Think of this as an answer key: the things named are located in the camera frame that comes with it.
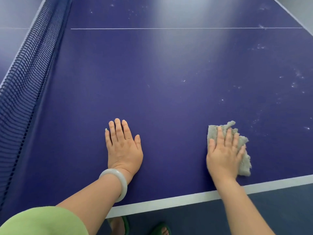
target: towel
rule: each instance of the towel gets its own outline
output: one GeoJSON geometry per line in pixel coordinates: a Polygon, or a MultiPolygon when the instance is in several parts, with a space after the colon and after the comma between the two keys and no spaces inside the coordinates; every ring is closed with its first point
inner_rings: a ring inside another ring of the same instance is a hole
{"type": "MultiPolygon", "coordinates": [[[[226,125],[221,125],[222,130],[223,130],[223,135],[224,138],[226,136],[226,132],[228,130],[228,128],[230,128],[231,126],[233,126],[236,122],[231,121],[228,122],[226,125]]],[[[217,138],[217,125],[209,125],[209,129],[208,129],[208,136],[207,136],[207,141],[209,144],[209,139],[213,138],[216,142],[216,138],[217,138]]],[[[232,129],[232,137],[234,136],[235,133],[238,132],[238,129],[232,129]]],[[[248,142],[248,138],[244,137],[244,136],[239,136],[239,140],[238,140],[238,147],[237,149],[239,150],[244,144],[246,144],[248,142]]],[[[250,156],[247,154],[247,151],[245,151],[245,154],[242,158],[242,161],[239,165],[239,170],[238,170],[238,175],[243,175],[243,176],[249,176],[251,175],[250,173],[250,168],[251,168],[251,163],[250,163],[250,156]]]]}

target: person's right arm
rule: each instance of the person's right arm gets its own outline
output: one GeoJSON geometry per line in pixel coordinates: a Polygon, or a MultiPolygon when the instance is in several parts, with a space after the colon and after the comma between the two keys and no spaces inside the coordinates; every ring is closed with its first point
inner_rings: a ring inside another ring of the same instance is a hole
{"type": "Polygon", "coordinates": [[[207,166],[215,187],[224,203],[232,235],[275,235],[264,221],[243,187],[236,182],[245,145],[237,153],[239,134],[232,140],[231,129],[224,139],[218,127],[217,142],[210,139],[207,166]]]}

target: skin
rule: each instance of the skin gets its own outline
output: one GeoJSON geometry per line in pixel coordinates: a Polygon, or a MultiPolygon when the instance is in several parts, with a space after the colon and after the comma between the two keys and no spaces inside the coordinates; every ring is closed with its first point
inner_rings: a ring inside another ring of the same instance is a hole
{"type": "MultiPolygon", "coordinates": [[[[109,127],[110,131],[105,130],[108,168],[119,170],[127,183],[130,183],[143,160],[140,136],[136,135],[133,139],[125,120],[121,123],[119,119],[115,119],[115,124],[110,121],[109,127]]],[[[231,233],[274,235],[244,189],[236,182],[239,164],[246,149],[244,145],[238,152],[238,138],[239,134],[235,134],[232,140],[229,129],[224,139],[222,129],[219,127],[217,143],[210,139],[207,154],[208,171],[224,202],[231,233]]],[[[107,174],[57,206],[72,211],[85,224],[89,235],[96,235],[121,190],[119,179],[107,174]]],[[[112,219],[110,226],[113,235],[124,235],[124,222],[121,217],[112,219]]],[[[166,228],[162,228],[161,233],[169,234],[166,228]]]]}

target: hand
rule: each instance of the hand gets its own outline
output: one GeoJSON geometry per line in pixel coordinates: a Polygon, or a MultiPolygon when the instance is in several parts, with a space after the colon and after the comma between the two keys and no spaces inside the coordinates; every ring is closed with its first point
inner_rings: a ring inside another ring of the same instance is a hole
{"type": "Polygon", "coordinates": [[[135,140],[125,120],[122,121],[124,132],[119,119],[110,121],[110,131],[105,129],[105,142],[108,149],[108,168],[114,168],[123,173],[127,184],[139,170],[143,153],[141,149],[140,136],[136,135],[135,140]]]}
{"type": "Polygon", "coordinates": [[[235,180],[237,177],[239,164],[246,150],[244,145],[238,152],[238,138],[239,134],[236,133],[232,140],[229,128],[224,140],[222,128],[219,126],[216,145],[214,139],[209,141],[207,167],[216,187],[225,180],[235,180]]]}

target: table tennis net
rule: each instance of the table tennis net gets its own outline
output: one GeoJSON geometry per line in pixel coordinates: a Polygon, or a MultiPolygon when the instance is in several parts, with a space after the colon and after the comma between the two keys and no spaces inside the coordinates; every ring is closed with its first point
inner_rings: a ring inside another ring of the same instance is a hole
{"type": "Polygon", "coordinates": [[[56,58],[71,1],[43,0],[0,85],[0,212],[56,58]]]}

